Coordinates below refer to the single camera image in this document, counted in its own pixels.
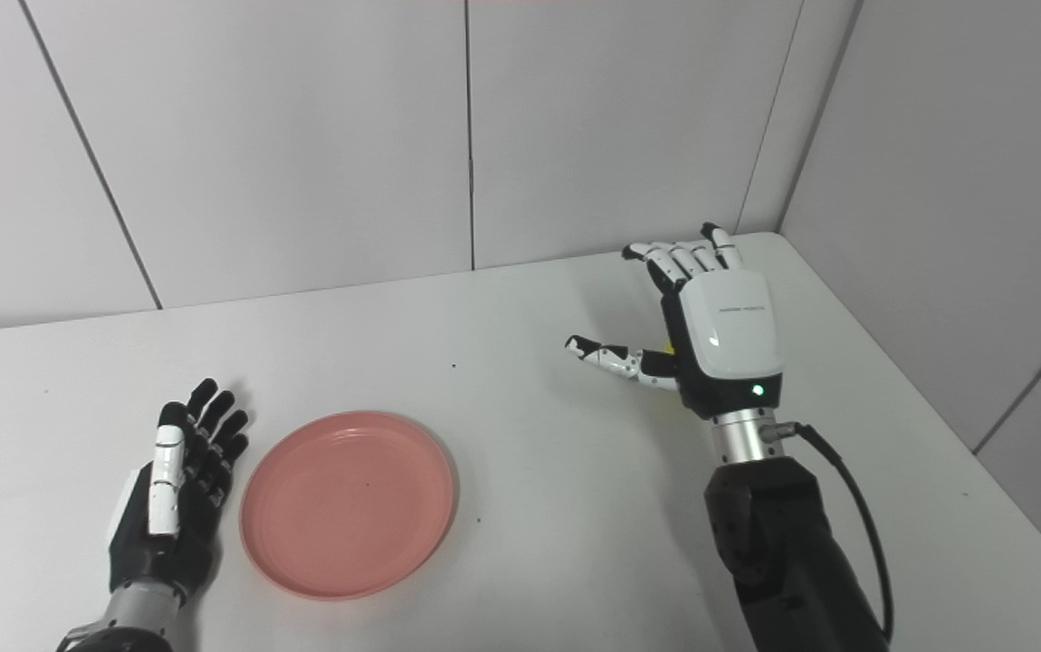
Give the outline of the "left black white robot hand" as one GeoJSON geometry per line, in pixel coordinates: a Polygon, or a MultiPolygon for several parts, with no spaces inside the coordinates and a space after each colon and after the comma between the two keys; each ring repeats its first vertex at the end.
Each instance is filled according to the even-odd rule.
{"type": "Polygon", "coordinates": [[[205,586],[234,466],[249,446],[248,421],[235,394],[214,379],[203,379],[185,403],[166,404],[155,454],[133,478],[110,538],[111,591],[157,582],[186,601],[205,586]]]}

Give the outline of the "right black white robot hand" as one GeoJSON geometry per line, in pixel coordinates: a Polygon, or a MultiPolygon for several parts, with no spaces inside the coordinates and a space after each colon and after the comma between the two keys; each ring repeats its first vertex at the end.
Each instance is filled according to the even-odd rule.
{"type": "Polygon", "coordinates": [[[625,260],[643,264],[660,292],[671,348],[630,350],[591,338],[566,338],[576,360],[653,388],[670,388],[702,420],[773,411],[784,359],[769,284],[745,267],[734,240],[714,223],[700,241],[637,241],[625,260]]]}

